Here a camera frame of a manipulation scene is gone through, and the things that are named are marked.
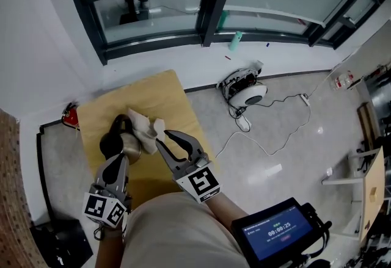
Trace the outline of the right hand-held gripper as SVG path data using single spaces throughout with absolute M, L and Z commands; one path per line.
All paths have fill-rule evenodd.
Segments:
M 164 142 L 156 140 L 156 147 L 174 173 L 174 181 L 179 187 L 198 203 L 204 203 L 219 194 L 221 185 L 214 174 L 214 164 L 205 153 L 202 154 L 203 148 L 200 142 L 195 137 L 181 131 L 165 130 L 164 132 L 169 139 L 187 152 L 189 161 L 196 159 L 195 162 L 182 169 L 188 160 L 177 158 Z

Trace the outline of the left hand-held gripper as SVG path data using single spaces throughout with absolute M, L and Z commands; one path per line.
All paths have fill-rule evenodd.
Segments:
M 97 171 L 95 182 L 99 186 L 91 186 L 84 194 L 82 214 L 100 225 L 117 227 L 123 216 L 131 212 L 131 197 L 125 186 L 127 176 L 127 155 L 120 153 L 107 159 Z

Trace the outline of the steel kettle with black lid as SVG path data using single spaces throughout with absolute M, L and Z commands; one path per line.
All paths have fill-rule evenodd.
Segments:
M 134 164 L 141 156 L 141 143 L 134 135 L 133 125 L 129 116 L 116 116 L 109 131 L 100 140 L 100 151 L 106 160 L 123 153 Z

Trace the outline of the white cloth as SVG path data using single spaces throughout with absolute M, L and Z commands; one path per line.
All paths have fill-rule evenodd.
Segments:
M 166 124 L 163 119 L 156 118 L 153 122 L 135 110 L 128 108 L 127 115 L 131 120 L 133 132 L 148 154 L 155 154 L 158 150 L 156 141 L 164 142 Z

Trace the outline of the person's right forearm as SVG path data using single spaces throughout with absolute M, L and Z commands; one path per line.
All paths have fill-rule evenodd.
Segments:
M 229 231 L 231 231 L 232 222 L 234 220 L 242 219 L 248 216 L 248 213 L 243 211 L 223 193 L 216 194 L 212 198 L 208 199 L 205 203 L 218 219 L 218 221 L 220 221 L 222 225 Z

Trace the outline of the person's left forearm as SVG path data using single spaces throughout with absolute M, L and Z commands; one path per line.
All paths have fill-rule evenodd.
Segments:
M 124 252 L 122 229 L 104 227 L 100 239 L 95 268 L 120 268 Z

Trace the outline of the white power adapter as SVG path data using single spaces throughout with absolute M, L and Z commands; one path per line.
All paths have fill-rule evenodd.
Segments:
M 242 130 L 242 132 L 249 132 L 251 128 L 251 123 L 245 116 L 240 116 L 235 120 L 237 126 Z

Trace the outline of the red fire extinguisher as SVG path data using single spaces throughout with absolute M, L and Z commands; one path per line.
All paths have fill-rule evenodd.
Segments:
M 79 131 L 80 128 L 76 108 L 76 103 L 69 103 L 62 112 L 61 123 L 66 127 Z

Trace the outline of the mint green bottle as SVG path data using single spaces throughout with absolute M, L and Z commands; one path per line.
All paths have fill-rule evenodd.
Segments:
M 236 51 L 236 49 L 238 48 L 238 45 L 242 39 L 242 36 L 243 36 L 242 32 L 240 32 L 240 31 L 235 32 L 235 34 L 234 34 L 234 36 L 228 46 L 230 51 L 232 51 L 232 52 Z

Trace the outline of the black tablet with blue screen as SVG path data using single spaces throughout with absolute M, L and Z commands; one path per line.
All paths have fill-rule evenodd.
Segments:
M 289 198 L 232 222 L 231 230 L 250 268 L 330 268 L 319 259 L 332 226 L 315 208 Z

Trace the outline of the clear bottles with red label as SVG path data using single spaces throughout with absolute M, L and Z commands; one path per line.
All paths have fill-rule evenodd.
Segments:
M 337 76 L 333 81 L 335 90 L 346 90 L 353 83 L 354 76 L 350 71 L 346 71 Z

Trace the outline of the light wooden board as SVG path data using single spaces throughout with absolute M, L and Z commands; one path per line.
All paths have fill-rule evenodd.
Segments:
M 362 215 L 359 231 L 359 241 L 362 242 L 367 236 L 371 226 L 384 201 L 385 188 L 385 164 L 383 147 L 376 150 L 359 153 L 359 158 L 373 155 L 374 158 L 368 166 L 363 178 Z

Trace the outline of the white metal frame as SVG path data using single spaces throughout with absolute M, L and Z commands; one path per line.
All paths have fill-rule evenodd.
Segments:
M 326 177 L 321 181 L 321 184 L 350 189 L 352 191 L 351 203 L 361 203 L 365 176 L 364 160 L 364 156 L 349 152 L 338 164 L 327 170 Z

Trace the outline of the brown wooden frame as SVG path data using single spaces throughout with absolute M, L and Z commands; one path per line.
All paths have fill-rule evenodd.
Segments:
M 378 122 L 369 102 L 362 103 L 357 109 L 358 118 L 362 128 L 364 151 L 379 148 L 380 131 Z

